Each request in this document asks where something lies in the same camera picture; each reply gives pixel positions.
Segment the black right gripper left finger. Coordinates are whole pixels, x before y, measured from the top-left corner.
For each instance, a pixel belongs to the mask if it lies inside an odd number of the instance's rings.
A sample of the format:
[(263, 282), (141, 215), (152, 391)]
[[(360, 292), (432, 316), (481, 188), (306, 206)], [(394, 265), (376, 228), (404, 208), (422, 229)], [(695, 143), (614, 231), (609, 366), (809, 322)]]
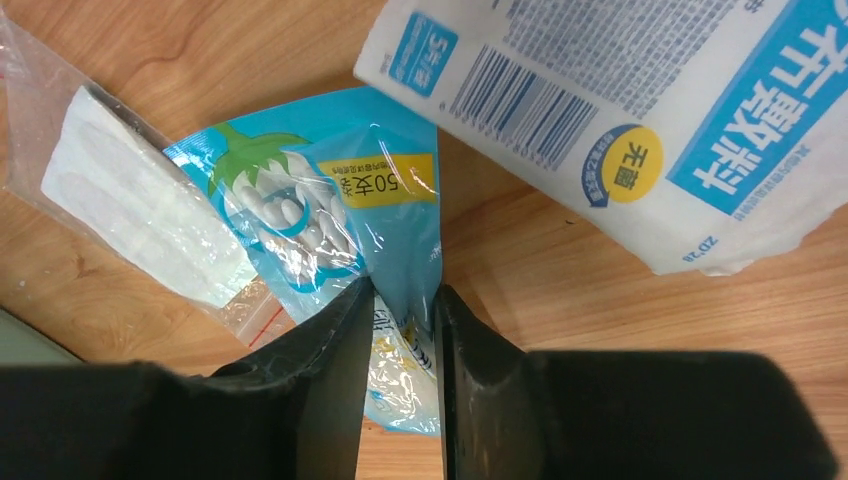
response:
[(1, 370), (5, 479), (352, 479), (372, 282), (208, 376), (151, 362)]

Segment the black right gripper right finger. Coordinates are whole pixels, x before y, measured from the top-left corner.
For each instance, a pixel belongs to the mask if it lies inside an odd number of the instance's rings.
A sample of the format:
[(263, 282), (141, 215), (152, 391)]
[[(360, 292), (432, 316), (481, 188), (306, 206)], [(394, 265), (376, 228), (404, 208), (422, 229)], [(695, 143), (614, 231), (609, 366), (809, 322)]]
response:
[(525, 351), (433, 304), (448, 479), (834, 479), (800, 392), (741, 351)]

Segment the blue mask package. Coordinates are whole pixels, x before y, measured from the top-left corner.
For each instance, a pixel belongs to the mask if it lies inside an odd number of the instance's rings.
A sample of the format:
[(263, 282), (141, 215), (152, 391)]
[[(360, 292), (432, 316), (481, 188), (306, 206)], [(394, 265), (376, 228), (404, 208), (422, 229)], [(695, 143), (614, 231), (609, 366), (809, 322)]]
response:
[(436, 127), (376, 89), (356, 87), (218, 123), (165, 153), (294, 322), (352, 281), (372, 281), (365, 415), (390, 431), (439, 435)]

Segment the mint green medicine kit case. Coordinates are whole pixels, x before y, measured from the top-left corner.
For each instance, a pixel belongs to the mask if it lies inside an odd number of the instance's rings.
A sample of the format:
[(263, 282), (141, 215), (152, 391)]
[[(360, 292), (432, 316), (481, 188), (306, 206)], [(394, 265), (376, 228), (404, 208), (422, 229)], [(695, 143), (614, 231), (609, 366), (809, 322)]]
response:
[(1, 310), (1, 365), (65, 365), (82, 360), (27, 323)]

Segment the white gauze packet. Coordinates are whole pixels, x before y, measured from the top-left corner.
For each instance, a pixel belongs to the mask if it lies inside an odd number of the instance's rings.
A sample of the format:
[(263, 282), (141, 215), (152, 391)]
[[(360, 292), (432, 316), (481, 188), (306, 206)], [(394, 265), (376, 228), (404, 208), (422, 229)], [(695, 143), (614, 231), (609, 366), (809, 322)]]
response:
[(9, 18), (1, 21), (8, 189), (258, 349), (291, 322), (167, 139)]

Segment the white blue cotton packet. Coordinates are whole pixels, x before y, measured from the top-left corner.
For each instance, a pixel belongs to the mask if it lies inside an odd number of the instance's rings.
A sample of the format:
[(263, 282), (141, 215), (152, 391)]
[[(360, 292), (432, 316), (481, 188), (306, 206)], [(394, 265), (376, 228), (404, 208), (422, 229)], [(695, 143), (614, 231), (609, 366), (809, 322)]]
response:
[(847, 201), (843, 1), (390, 1), (354, 73), (659, 275), (736, 273)]

